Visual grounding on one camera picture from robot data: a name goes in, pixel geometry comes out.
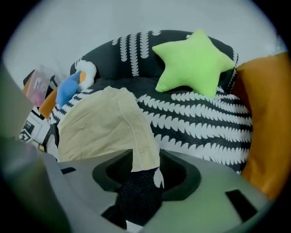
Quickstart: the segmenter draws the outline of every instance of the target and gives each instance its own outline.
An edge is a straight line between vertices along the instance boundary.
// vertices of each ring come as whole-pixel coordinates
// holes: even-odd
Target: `black fabric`
[[[96,79],[99,77],[111,80],[133,76],[160,77],[165,69],[165,64],[153,52],[152,47],[169,41],[185,40],[191,34],[192,32],[179,30],[130,34],[95,48],[82,56],[82,60],[94,63],[98,70]],[[210,40],[215,47],[229,56],[235,64],[237,63],[232,47],[211,37]],[[75,73],[77,63],[78,61],[71,66],[71,74]],[[234,69],[231,69],[220,75],[218,85],[225,91],[230,90],[229,83],[233,72]]]
[[[102,217],[112,222],[116,226],[126,230],[126,219],[121,209],[119,195],[116,198],[114,206],[110,206],[105,212],[102,213]]]
[[[108,192],[119,192],[130,179],[132,150],[99,164],[93,169],[92,177]],[[164,180],[163,201],[180,201],[192,194],[200,184],[201,174],[192,164],[160,150],[160,171]]]
[[[144,226],[160,208],[164,188],[154,183],[157,169],[131,172],[129,180],[122,185],[120,203],[127,221]]]
[[[50,133],[55,136],[55,145],[58,147],[59,142],[60,142],[58,123],[50,124]]]

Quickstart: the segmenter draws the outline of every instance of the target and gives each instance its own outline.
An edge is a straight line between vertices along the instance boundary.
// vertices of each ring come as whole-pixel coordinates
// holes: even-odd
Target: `star-shaped pillow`
[[[189,86],[199,94],[215,97],[220,73],[234,67],[202,30],[187,40],[154,46],[153,51],[166,65],[156,86],[158,92]]]

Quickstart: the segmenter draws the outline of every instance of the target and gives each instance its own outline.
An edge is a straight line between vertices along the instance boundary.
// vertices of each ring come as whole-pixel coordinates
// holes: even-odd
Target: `gray panel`
[[[120,153],[62,163],[45,155],[52,186],[75,232],[98,232],[97,229],[102,228],[106,232],[124,232],[100,216],[113,205],[116,194],[105,192],[92,178],[96,165]],[[201,172],[201,184],[184,201],[163,202],[142,232],[244,232],[266,213],[270,203],[267,196],[229,167],[185,154],[170,153],[194,164]],[[60,169],[66,167],[74,167],[76,171],[63,175]],[[243,224],[225,195],[226,191],[233,189],[239,189],[258,211],[261,210]]]
[[[0,63],[0,79],[0,135],[18,137],[33,103],[22,93],[3,63]]]
[[[19,213],[23,213],[21,209],[15,210],[18,205],[10,203],[15,198],[28,212],[26,218],[32,218],[31,224],[39,222],[48,232],[70,232],[68,219],[52,189],[41,154],[30,143],[0,136],[0,171],[7,184],[2,189],[9,188],[14,195],[7,201],[5,196],[10,195],[10,192],[3,190],[2,204],[14,207],[8,218],[12,217],[13,212],[16,212],[16,218],[20,217]]]
[[[72,232],[125,232],[120,227],[108,222],[98,214],[98,210],[93,210],[90,205],[84,202],[69,185],[52,155],[44,154],[43,158],[46,163],[51,185],[68,217]],[[101,193],[102,192],[96,193],[96,198],[98,198]],[[113,196],[108,196],[108,198],[102,201],[113,203],[115,200],[114,198],[110,200],[111,198],[113,198]]]
[[[185,154],[171,154],[194,164],[201,172],[202,181],[186,200],[163,202],[162,207],[146,224],[144,232],[204,232],[217,233],[245,225],[225,195],[239,189],[260,210],[268,198],[229,167]]]

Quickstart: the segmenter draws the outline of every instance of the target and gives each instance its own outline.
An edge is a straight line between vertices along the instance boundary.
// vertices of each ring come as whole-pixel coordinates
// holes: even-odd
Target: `beige cloth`
[[[60,121],[59,160],[133,149],[132,172],[160,166],[151,127],[126,88],[107,87],[77,103]]]

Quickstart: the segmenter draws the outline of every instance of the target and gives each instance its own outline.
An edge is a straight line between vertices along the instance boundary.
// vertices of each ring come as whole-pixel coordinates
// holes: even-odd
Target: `orange cushion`
[[[258,58],[237,68],[252,111],[253,135],[242,176],[270,199],[291,170],[291,67],[286,53]]]
[[[39,112],[41,115],[45,117],[45,119],[49,119],[50,113],[53,111],[55,107],[55,99],[56,94],[58,92],[58,86],[45,98],[42,102],[41,106],[39,107]]]
[[[245,85],[241,80],[241,77],[237,77],[236,82],[233,86],[231,93],[240,98],[241,101],[245,104],[247,110],[251,114],[251,106],[249,102],[249,97],[247,96]]]
[[[27,94],[27,90],[28,90],[28,87],[29,87],[29,84],[30,84],[30,81],[31,81],[31,76],[30,78],[28,79],[28,81],[26,82],[26,84],[24,85],[23,89],[22,89],[22,92],[23,94]]]

